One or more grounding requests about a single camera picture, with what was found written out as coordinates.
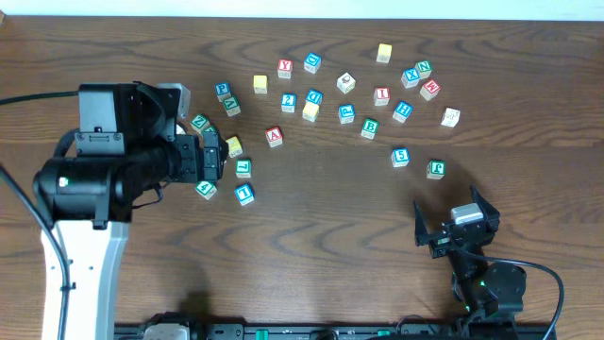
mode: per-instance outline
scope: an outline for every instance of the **toy block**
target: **toy block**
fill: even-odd
[[[340,124],[352,123],[355,120],[355,108],[352,104],[342,105],[338,109],[338,116],[340,117]]]
[[[191,127],[193,127],[193,129],[199,134],[201,134],[201,131],[206,129],[209,125],[210,121],[208,118],[202,116],[201,114],[197,114],[191,121]]]
[[[388,63],[393,53],[393,47],[387,43],[381,43],[377,48],[377,62]]]
[[[417,84],[419,84],[419,79],[419,72],[417,72],[417,70],[415,70],[414,68],[405,70],[403,72],[403,76],[400,78],[400,80],[403,82],[403,86],[405,87],[405,89],[417,86]]]
[[[441,179],[445,176],[445,162],[444,161],[430,161],[428,168],[426,169],[428,179]]]
[[[235,189],[235,196],[239,199],[239,203],[241,203],[242,206],[254,201],[254,193],[249,184],[244,184]]]
[[[249,179],[252,177],[252,161],[237,160],[235,165],[235,175],[239,179]]]
[[[393,167],[407,166],[411,160],[409,150],[406,147],[394,150],[390,159],[393,162]]]
[[[310,52],[304,60],[304,69],[312,74],[316,74],[321,67],[321,57]]]
[[[317,116],[319,115],[319,106],[311,103],[311,102],[307,102],[306,105],[304,106],[304,109],[302,110],[302,118],[314,122],[317,120]]]
[[[419,73],[421,79],[426,79],[427,77],[430,77],[430,74],[432,73],[432,64],[427,60],[419,61],[415,64],[415,69]]]
[[[254,76],[254,92],[257,94],[268,94],[267,76]]]
[[[214,85],[214,90],[216,91],[218,101],[221,103],[223,102],[223,100],[231,97],[230,87],[226,82]]]
[[[419,94],[421,94],[426,100],[430,100],[438,94],[441,90],[441,87],[432,79],[422,86],[422,90],[420,90]]]
[[[353,78],[348,73],[345,73],[342,76],[340,76],[338,78],[338,81],[336,82],[336,86],[344,94],[347,94],[347,93],[351,92],[352,89],[355,88],[355,85],[357,85],[357,80],[355,80],[355,78]]]
[[[281,97],[281,110],[283,112],[295,112],[295,94],[284,93]]]
[[[443,121],[441,122],[442,126],[453,128],[460,121],[460,111],[446,108],[445,113],[443,113]]]
[[[405,123],[407,118],[411,115],[411,111],[413,111],[413,106],[401,101],[394,109],[393,118],[401,123]]]
[[[316,105],[321,105],[321,102],[323,101],[323,94],[310,89],[309,94],[306,95],[306,102],[309,103],[314,103]]]
[[[389,88],[376,88],[374,91],[374,104],[376,106],[388,105],[390,101],[390,89]]]
[[[280,59],[277,67],[279,77],[291,79],[292,71],[294,70],[294,62],[287,59]]]
[[[195,186],[195,191],[205,199],[210,199],[218,190],[214,184],[208,181],[200,181],[197,183],[197,186]]]
[[[365,123],[362,125],[361,136],[369,139],[374,139],[378,132],[379,123],[373,119],[365,119]]]
[[[225,106],[226,114],[229,117],[232,117],[235,114],[239,114],[242,112],[242,108],[239,106],[239,101],[234,95],[230,98],[223,100],[223,105]]]
[[[239,143],[239,138],[237,138],[237,136],[227,139],[226,143],[228,144],[228,156],[230,156],[230,158],[235,158],[243,154],[242,144]]]
[[[266,140],[268,145],[275,147],[283,144],[283,134],[278,127],[269,128],[266,130]]]

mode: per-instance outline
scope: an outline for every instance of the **white wall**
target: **white wall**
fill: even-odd
[[[604,0],[0,0],[14,15],[604,21]]]

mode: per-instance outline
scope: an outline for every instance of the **wooden block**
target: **wooden block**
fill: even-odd
[[[365,123],[362,125],[361,136],[369,139],[374,139],[378,132],[379,123],[373,119],[365,119]]]
[[[295,94],[284,93],[281,97],[281,110],[283,112],[295,112]]]
[[[393,162],[393,167],[407,166],[411,160],[409,150],[406,147],[394,150],[390,160]]]
[[[434,79],[430,80],[424,86],[422,86],[422,90],[420,90],[419,94],[421,94],[426,100],[430,100],[438,94],[441,90],[441,87],[434,81]]]
[[[283,134],[278,127],[269,128],[266,130],[266,140],[268,145],[275,147],[283,144]]]
[[[316,105],[321,105],[321,102],[323,101],[323,94],[310,89],[309,94],[306,95],[306,102],[307,103],[314,103]]]
[[[254,76],[254,92],[257,94],[268,94],[267,76]]]
[[[221,103],[223,102],[223,100],[231,97],[230,87],[226,82],[214,85],[214,91],[216,92],[218,101]]]
[[[393,53],[393,47],[387,43],[381,43],[377,48],[377,62],[388,63]]]
[[[304,59],[304,69],[312,74],[316,74],[319,71],[319,67],[321,67],[321,57],[310,52],[306,56],[306,59]]]
[[[394,109],[393,118],[401,123],[405,123],[407,118],[411,115],[411,111],[413,111],[413,106],[401,101]]]
[[[352,91],[352,89],[355,88],[355,85],[357,84],[357,80],[355,80],[355,78],[353,78],[350,74],[345,73],[342,76],[340,76],[338,78],[338,81],[336,82],[336,86],[338,87],[338,89],[340,89],[340,91],[342,91],[344,94],[347,94],[349,92]]]
[[[441,179],[445,176],[445,162],[444,161],[430,161],[428,168],[426,169],[426,175],[428,179]]]
[[[210,121],[208,118],[202,116],[201,114],[197,114],[191,121],[191,127],[193,127],[193,129],[199,134],[201,134],[201,131],[206,129],[209,125]]]
[[[442,126],[453,128],[460,121],[459,110],[446,108],[445,113],[443,113],[443,121],[441,122]]]
[[[419,84],[419,72],[417,72],[417,70],[414,68],[407,69],[403,71],[403,76],[400,78],[400,80],[403,82],[405,89],[415,87],[417,84]]]
[[[237,138],[237,136],[227,139],[226,143],[228,144],[228,156],[230,156],[230,158],[235,158],[243,154],[242,144],[239,143],[239,138]]]
[[[197,186],[195,186],[195,191],[205,199],[210,199],[218,190],[214,184],[208,181],[200,181],[197,183]]]
[[[239,106],[239,101],[234,95],[230,98],[223,100],[223,105],[225,106],[226,114],[229,117],[232,117],[235,114],[239,114],[242,112],[242,108]]]
[[[374,104],[376,106],[388,105],[390,101],[390,89],[389,88],[376,88],[374,91]]]
[[[235,196],[237,199],[239,199],[239,203],[241,203],[242,206],[254,201],[254,193],[252,192],[252,188],[249,186],[249,184],[244,184],[235,189]]]
[[[294,70],[294,62],[287,59],[280,59],[277,66],[277,74],[279,77],[291,79],[292,71]]]
[[[314,122],[317,120],[317,116],[319,115],[319,106],[311,103],[311,102],[307,102],[306,105],[304,106],[304,109],[302,110],[302,118]]]
[[[427,60],[416,63],[415,69],[419,73],[419,77],[422,79],[426,79],[432,74],[432,64],[430,64],[430,62]]]
[[[340,124],[352,123],[355,121],[355,108],[352,104],[342,105],[338,109],[338,116],[340,117]]]
[[[239,179],[249,179],[252,177],[252,161],[237,160],[235,165],[235,175]]]

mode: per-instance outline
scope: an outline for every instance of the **number block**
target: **number block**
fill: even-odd
[[[388,105],[390,101],[390,89],[389,88],[376,88],[374,91],[374,104],[376,106]]]
[[[302,118],[314,122],[317,120],[317,116],[319,115],[319,106],[311,103],[311,102],[307,102],[306,105],[304,106],[304,109],[302,110]]]
[[[235,175],[239,179],[249,179],[252,177],[252,161],[237,160],[235,165]]]
[[[201,134],[201,132],[206,129],[210,125],[210,121],[208,118],[202,116],[201,114],[197,114],[195,118],[191,121],[191,127],[197,131],[197,133]]]
[[[393,162],[393,167],[407,166],[411,160],[409,150],[406,147],[394,150],[390,160]]]
[[[281,97],[281,110],[283,112],[295,112],[295,94],[284,93]]]
[[[235,158],[243,154],[242,144],[239,143],[239,138],[237,138],[237,136],[227,139],[226,143],[228,144],[228,156],[230,156],[230,158]]]
[[[393,47],[387,43],[381,43],[377,48],[377,62],[390,62],[390,56],[393,53]]]
[[[205,199],[210,199],[218,190],[214,184],[208,181],[200,181],[197,183],[197,186],[195,186],[195,191]]]
[[[257,94],[268,94],[267,76],[254,76],[254,92]]]

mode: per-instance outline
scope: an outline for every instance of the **black cable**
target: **black cable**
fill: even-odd
[[[463,255],[465,257],[469,257],[470,259],[479,260],[479,261],[488,261],[488,262],[494,262],[494,263],[527,266],[527,267],[543,270],[547,274],[551,275],[558,283],[558,289],[559,289],[560,293],[558,295],[558,306],[556,306],[556,312],[554,313],[554,316],[552,317],[551,322],[549,323],[549,327],[547,327],[547,331],[545,331],[545,334],[543,337],[543,340],[547,339],[549,334],[556,327],[556,323],[558,323],[558,319],[560,318],[560,314],[562,313],[562,305],[564,304],[564,285],[562,284],[562,279],[555,271],[549,269],[548,267],[546,267],[542,264],[530,263],[530,262],[526,262],[526,261],[511,260],[511,259],[494,258],[494,257],[490,257],[490,256],[482,256],[482,255],[473,254],[471,252],[461,249],[454,242],[452,242],[451,245],[453,246],[454,250],[459,251],[461,255]]]
[[[410,318],[418,318],[418,319],[424,320],[424,323],[432,331],[432,334],[436,334],[437,333],[434,330],[434,328],[432,327],[432,325],[428,324],[428,321],[426,320],[426,318],[423,317],[423,316],[421,316],[421,315],[418,315],[418,314],[411,314],[411,315],[407,315],[407,316],[403,317],[402,320],[398,321],[398,323],[396,324],[396,328],[394,328],[394,331],[397,334],[400,334],[402,332],[401,328],[403,327],[403,325],[405,324],[405,322],[407,320],[409,320]]]
[[[47,99],[47,98],[61,98],[66,96],[75,96],[77,95],[77,91],[69,91],[62,93],[38,93],[38,94],[29,94],[22,95],[18,97],[12,97],[7,99],[0,99],[0,105],[19,103],[27,100],[35,100],[35,99]]]
[[[62,293],[62,299],[60,302],[59,328],[58,328],[57,334],[58,334],[58,340],[63,340],[65,338],[65,327],[67,324],[67,306],[69,304],[69,292],[72,289],[71,281],[69,278],[69,265],[67,264],[67,259],[65,258],[65,253],[60,248],[59,243],[57,242],[57,239],[55,238],[55,236],[53,236],[53,234],[51,232],[51,226],[48,226],[44,222],[42,215],[40,214],[38,209],[36,209],[36,207],[33,205],[33,203],[31,203],[31,201],[29,200],[27,195],[24,193],[24,191],[21,189],[19,184],[17,184],[17,182],[10,176],[7,169],[5,169],[4,166],[2,166],[1,164],[0,164],[0,176],[2,176],[2,178],[4,178],[4,180],[8,184],[8,187],[19,197],[19,199],[21,199],[21,202],[23,202],[25,207],[34,216],[34,219],[36,220],[36,222],[38,222],[38,225],[42,229],[43,233],[46,235],[46,237],[48,237],[48,241],[50,241],[51,246],[55,250],[57,258],[59,259],[59,265],[60,265],[63,283],[60,288],[61,293]]]

